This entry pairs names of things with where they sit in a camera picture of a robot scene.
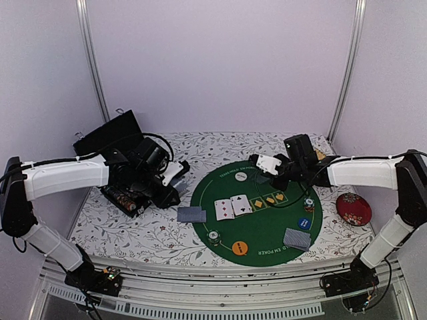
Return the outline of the multicolour poker chip stack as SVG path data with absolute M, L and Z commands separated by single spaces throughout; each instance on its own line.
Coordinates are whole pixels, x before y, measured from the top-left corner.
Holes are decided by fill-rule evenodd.
M 311 197 L 306 197 L 303 203 L 304 211 L 307 213 L 313 213 L 316 208 L 316 203 Z

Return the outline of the white dealer button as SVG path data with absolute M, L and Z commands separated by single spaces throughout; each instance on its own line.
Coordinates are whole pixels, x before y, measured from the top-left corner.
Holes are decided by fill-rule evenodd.
M 236 181 L 239 181 L 239 182 L 243 182 L 243 181 L 246 181 L 248 179 L 248 175 L 243 171 L 237 172 L 234 175 L 234 177 L 235 177 Z

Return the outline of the blue small blind button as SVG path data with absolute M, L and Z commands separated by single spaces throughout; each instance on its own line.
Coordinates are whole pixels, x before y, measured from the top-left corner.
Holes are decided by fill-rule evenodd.
M 308 218 L 300 218 L 298 220 L 298 227 L 303 230 L 310 230 L 312 221 Z

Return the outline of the blue backed playing card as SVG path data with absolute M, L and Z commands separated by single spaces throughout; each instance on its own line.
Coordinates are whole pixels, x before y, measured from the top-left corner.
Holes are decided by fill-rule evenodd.
M 200 213 L 200 222 L 201 222 L 201 223 L 205 223 L 206 221 L 207 221 L 206 211 L 205 211 L 205 210 L 203 210 L 203 211 L 201 211 L 201 213 Z

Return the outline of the three of diamonds card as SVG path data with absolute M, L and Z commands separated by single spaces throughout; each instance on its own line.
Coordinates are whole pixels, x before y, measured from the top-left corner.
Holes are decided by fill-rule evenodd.
M 217 221 L 235 219 L 232 201 L 230 199 L 218 199 L 214 202 L 214 207 Z

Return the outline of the orange big blind button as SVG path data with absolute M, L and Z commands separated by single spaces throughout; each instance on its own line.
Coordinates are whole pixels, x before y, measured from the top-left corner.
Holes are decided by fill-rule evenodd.
M 244 241 L 236 241 L 232 245 L 232 252 L 237 256 L 243 256 L 248 253 L 248 245 Z

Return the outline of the grey card stack holder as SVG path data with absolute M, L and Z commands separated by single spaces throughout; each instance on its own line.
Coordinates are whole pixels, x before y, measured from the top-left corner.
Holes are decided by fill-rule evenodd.
M 185 179 L 176 179 L 173 182 L 173 187 L 176 189 L 179 195 L 183 195 L 188 191 L 188 184 Z

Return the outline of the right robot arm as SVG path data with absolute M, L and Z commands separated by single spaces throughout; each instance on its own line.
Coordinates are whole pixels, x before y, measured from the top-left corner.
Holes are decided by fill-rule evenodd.
M 279 188 L 285 189 L 290 181 L 299 181 L 308 187 L 353 185 L 397 191 L 395 214 L 358 254 L 353 262 L 355 268 L 346 274 L 345 285 L 352 291 L 360 290 L 370 281 L 370 269 L 426 223 L 426 154 L 409 149 L 389 156 L 335 155 L 318 159 L 306 134 L 290 137 L 284 145 L 285 155 L 263 156 L 258 163 Z

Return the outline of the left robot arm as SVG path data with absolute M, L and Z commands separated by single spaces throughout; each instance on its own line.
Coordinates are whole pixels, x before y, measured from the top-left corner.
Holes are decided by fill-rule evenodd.
M 150 205 L 167 209 L 180 203 L 174 182 L 189 171 L 176 161 L 170 146 L 162 148 L 157 135 L 142 133 L 136 147 L 122 153 L 113 144 L 87 155 L 39 162 L 12 157 L 1 177 L 1 230 L 21 238 L 71 272 L 84 289 L 94 289 L 99 275 L 85 251 L 39 221 L 32 201 L 46 195 L 96 187 L 130 217 Z

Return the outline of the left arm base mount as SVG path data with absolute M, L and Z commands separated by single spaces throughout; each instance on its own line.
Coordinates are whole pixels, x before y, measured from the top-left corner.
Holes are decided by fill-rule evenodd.
M 68 271 L 65 278 L 68 286 L 112 297 L 119 295 L 122 283 L 120 269 L 109 266 L 99 271 L 92 264 L 82 264 L 76 270 Z

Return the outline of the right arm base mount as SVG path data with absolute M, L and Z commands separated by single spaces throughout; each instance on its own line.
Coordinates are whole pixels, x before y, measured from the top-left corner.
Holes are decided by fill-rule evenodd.
M 357 267 L 342 272 L 329 272 L 320 278 L 320 288 L 326 297 L 374 289 L 380 281 L 375 269 Z

